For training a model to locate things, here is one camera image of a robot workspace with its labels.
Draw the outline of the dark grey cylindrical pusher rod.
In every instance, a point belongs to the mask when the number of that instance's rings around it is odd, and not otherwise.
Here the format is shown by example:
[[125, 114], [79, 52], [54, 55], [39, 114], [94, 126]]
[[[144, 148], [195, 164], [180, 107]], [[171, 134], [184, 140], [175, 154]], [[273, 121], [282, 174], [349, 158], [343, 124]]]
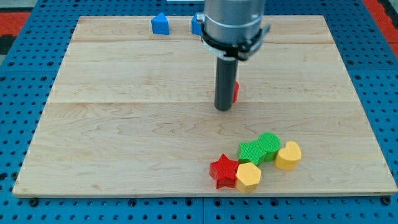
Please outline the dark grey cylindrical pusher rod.
[[237, 60], [217, 58], [214, 106], [219, 111], [232, 107], [237, 69]]

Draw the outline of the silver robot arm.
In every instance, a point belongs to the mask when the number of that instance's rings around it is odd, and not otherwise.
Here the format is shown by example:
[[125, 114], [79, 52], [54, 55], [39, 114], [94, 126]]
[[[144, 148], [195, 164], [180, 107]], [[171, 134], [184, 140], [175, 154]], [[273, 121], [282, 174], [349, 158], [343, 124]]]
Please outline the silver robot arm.
[[205, 0], [197, 14], [201, 42], [216, 57], [214, 106], [231, 109], [238, 63], [248, 60], [262, 46], [269, 24], [261, 26], [265, 0]]

